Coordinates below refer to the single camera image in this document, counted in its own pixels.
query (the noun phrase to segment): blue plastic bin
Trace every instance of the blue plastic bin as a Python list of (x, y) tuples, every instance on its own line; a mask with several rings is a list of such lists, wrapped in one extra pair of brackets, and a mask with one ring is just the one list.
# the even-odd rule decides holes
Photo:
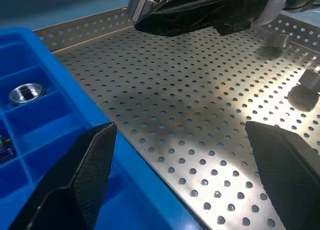
[[(9, 92), (26, 83), (43, 85), (46, 95), (21, 106), (12, 105)], [(4, 230), (78, 134), (108, 119), (25, 28), (0, 31), (0, 91), (0, 135), (9, 135), (16, 149), (16, 157), (0, 165), (0, 230)], [(118, 134), (109, 186), (95, 229), (195, 228), (193, 218)]]

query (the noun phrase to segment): hole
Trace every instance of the hole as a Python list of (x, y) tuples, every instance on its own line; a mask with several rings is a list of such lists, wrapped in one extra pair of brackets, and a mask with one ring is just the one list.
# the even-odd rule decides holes
[(253, 187), (253, 185), (252, 185), (251, 182), (246, 182), (246, 183), (245, 183), (245, 186), (246, 186), (248, 189), (250, 189), (250, 188)]
[(244, 199), (244, 198), (245, 198), (245, 195), (244, 195), (243, 193), (239, 192), (239, 193), (236, 195), (236, 197), (237, 197), (238, 199)]
[(195, 189), (193, 189), (193, 190), (191, 191), (191, 196), (192, 196), (192, 197), (197, 197), (197, 196), (198, 196), (198, 191), (195, 190)]
[(211, 170), (211, 174), (215, 176), (215, 175), (217, 175), (217, 174), (218, 174), (218, 171), (217, 171), (217, 170), (215, 170), (215, 169), (212, 169), (212, 170)]
[(175, 172), (175, 169), (173, 167), (168, 168), (168, 173), (173, 174)]
[(244, 226), (249, 226), (249, 225), (250, 225), (250, 220), (249, 220), (248, 218), (243, 218), (243, 219), (242, 219), (242, 224), (243, 224)]
[(196, 171), (196, 169), (190, 169), (190, 173), (191, 173), (191, 174), (196, 174), (197, 171)]
[(266, 224), (271, 229), (273, 229), (276, 226), (276, 223), (272, 219), (268, 219)]
[(265, 194), (260, 194), (260, 199), (265, 201), (268, 197)]
[(235, 176), (235, 177), (238, 177), (238, 176), (239, 176), (239, 172), (236, 171), (236, 170), (234, 170), (233, 173), (232, 173), (232, 175)]
[(225, 218), (224, 217), (222, 217), (222, 216), (219, 216), (218, 217), (218, 219), (217, 219), (217, 223), (219, 224), (219, 225), (223, 225), (223, 224), (225, 224)]
[(179, 184), (186, 184), (186, 180), (184, 178), (179, 179)]
[(224, 182), (224, 186), (225, 187), (230, 187), (231, 183), (228, 180), (225, 180)]
[(219, 191), (215, 191), (213, 196), (215, 198), (220, 198), (221, 197), (221, 193)]
[(236, 210), (235, 206), (233, 204), (228, 204), (228, 210), (230, 212), (233, 212), (234, 210)]
[(252, 205), (251, 210), (252, 212), (257, 213), (259, 212), (259, 207), (257, 205)]
[(210, 210), (211, 209), (210, 203), (207, 203), (207, 202), (204, 203), (203, 208), (206, 209), (206, 210)]
[(207, 186), (208, 185), (208, 180), (207, 179), (202, 179), (202, 181), (201, 181), (201, 184), (203, 185), (203, 186)]

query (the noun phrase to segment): perforated metal sheet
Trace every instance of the perforated metal sheet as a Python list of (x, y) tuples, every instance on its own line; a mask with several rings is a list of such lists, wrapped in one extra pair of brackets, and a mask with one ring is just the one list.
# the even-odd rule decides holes
[(266, 40), (260, 30), (165, 38), (131, 28), (60, 59), (209, 228), (282, 230), (244, 125), (277, 124), (317, 151), (318, 95), (302, 97), (296, 84), (320, 63), (296, 44), (275, 57)]

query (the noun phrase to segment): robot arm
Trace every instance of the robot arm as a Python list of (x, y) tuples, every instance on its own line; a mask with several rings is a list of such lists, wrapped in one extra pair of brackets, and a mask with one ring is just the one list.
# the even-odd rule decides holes
[(137, 30), (175, 36), (212, 26), (226, 35), (274, 20), (281, 10), (315, 8), (316, 0), (130, 0)]

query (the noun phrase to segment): perforated metal tray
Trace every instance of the perforated metal tray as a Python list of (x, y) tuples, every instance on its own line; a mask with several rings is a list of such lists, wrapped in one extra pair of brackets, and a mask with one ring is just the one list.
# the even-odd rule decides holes
[[(290, 43), (277, 56), (265, 46), (281, 33)], [(280, 15), (225, 37), (211, 28), (166, 38), (131, 27), (58, 56), (207, 227), (282, 230), (244, 125), (278, 125), (320, 149), (319, 97), (297, 85), (306, 68), (320, 68), (319, 37), (317, 27)]]

